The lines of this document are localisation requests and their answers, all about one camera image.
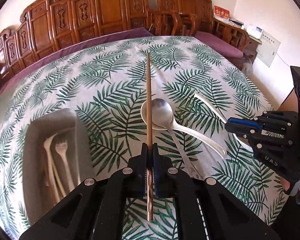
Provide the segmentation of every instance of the wooden side table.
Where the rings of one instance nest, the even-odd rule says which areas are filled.
[[[257,57],[257,47],[259,44],[262,44],[262,41],[249,35],[248,44],[242,50],[242,52],[250,58],[252,63]]]

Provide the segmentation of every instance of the table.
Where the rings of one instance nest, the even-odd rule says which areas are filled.
[[[193,97],[198,92],[227,119],[253,118],[271,105],[229,61],[193,37],[146,37],[78,51],[24,78],[0,129],[0,214],[17,239],[30,225],[22,191],[22,151],[31,120],[72,107],[85,124],[97,179],[108,178],[140,154],[146,126],[146,53],[150,53],[153,98],[167,100],[176,121],[211,137],[227,150],[222,159],[197,139],[177,132],[199,173],[215,177],[256,215],[271,224],[285,203],[279,177],[253,159],[224,129],[221,120]],[[184,168],[166,131],[154,131],[160,154]],[[154,222],[146,221],[146,201],[128,199],[123,239],[177,239],[171,199],[154,201]]]

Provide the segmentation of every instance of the fork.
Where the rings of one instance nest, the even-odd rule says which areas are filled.
[[[68,187],[69,187],[69,190],[72,191],[74,189],[74,183],[73,183],[73,180],[72,180],[72,177],[71,177],[69,163],[68,163],[67,156],[66,156],[67,149],[68,149],[68,142],[65,140],[65,141],[61,141],[61,142],[57,143],[55,149],[56,149],[56,152],[60,155],[60,157],[63,161],[63,164],[64,164],[65,169],[66,169]]]

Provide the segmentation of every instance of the purple seat cushion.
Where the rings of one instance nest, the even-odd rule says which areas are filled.
[[[195,38],[197,38],[199,41],[203,42],[204,44],[208,45],[209,47],[213,48],[216,52],[220,53],[225,58],[243,57],[242,51],[231,46],[230,44],[226,43],[222,39],[219,39],[218,37],[214,36],[211,33],[197,32]]]

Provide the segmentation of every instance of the chopstick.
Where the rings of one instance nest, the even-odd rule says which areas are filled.
[[[151,70],[150,55],[147,54],[147,148],[148,155],[152,156],[152,111],[151,111]],[[153,221],[153,166],[147,161],[147,220]]]

